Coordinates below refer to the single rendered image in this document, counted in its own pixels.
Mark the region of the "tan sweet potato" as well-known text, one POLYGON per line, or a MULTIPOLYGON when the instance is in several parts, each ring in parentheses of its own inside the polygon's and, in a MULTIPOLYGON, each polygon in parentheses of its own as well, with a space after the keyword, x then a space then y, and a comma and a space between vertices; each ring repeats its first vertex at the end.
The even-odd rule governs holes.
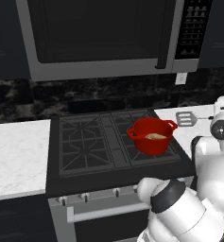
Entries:
POLYGON ((149 133, 145 136, 145 138, 149 140, 163 140, 166 139, 166 136, 161 135, 159 133, 149 133))

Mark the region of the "grey slotted spatula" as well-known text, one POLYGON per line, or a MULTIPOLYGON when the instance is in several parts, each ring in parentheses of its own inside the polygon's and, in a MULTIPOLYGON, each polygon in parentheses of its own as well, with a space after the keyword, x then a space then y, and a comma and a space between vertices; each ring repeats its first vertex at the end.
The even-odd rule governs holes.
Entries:
POLYGON ((199 119, 212 120, 213 117, 197 117, 193 112, 177 112, 176 113, 177 124, 179 127, 194 127, 199 119))

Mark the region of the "black gas hob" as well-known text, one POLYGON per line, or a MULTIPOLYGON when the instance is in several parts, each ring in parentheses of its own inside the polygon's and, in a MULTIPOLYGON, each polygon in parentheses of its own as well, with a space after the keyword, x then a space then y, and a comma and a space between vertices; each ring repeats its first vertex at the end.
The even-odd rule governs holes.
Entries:
POLYGON ((154 117, 151 109, 92 112, 51 119, 45 193, 50 198, 137 184, 145 177, 190 177, 195 166, 176 139, 149 156, 127 136, 133 123, 154 117))

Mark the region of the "silver microwave oven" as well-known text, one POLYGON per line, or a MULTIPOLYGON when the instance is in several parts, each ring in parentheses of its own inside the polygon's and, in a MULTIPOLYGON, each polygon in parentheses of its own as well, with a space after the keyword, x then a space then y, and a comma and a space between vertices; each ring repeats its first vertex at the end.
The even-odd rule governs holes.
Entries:
POLYGON ((34 81, 198 69, 213 0, 177 0, 167 63, 156 69, 165 0, 15 0, 34 81))

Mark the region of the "dark base cupboard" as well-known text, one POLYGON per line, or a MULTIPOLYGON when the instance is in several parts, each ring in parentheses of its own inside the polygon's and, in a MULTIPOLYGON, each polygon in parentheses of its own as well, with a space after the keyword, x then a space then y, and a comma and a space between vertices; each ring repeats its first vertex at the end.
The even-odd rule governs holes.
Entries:
POLYGON ((58 242, 45 195, 0 200, 0 242, 58 242))

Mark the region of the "white wall socket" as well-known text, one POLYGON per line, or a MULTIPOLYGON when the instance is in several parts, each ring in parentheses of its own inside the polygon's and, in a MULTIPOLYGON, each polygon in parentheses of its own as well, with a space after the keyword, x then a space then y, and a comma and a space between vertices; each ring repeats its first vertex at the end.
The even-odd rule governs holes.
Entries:
POLYGON ((187 74, 186 73, 178 73, 176 75, 176 85, 183 85, 186 82, 187 74))

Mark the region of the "dark wall cupboard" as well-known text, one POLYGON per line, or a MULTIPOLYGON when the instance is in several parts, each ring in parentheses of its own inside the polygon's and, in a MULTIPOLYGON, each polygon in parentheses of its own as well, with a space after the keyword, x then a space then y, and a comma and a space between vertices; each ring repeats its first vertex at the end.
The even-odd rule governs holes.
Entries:
POLYGON ((213 0, 198 67, 224 67, 224 0, 213 0))
POLYGON ((0 79, 30 78, 15 0, 0 0, 0 79))

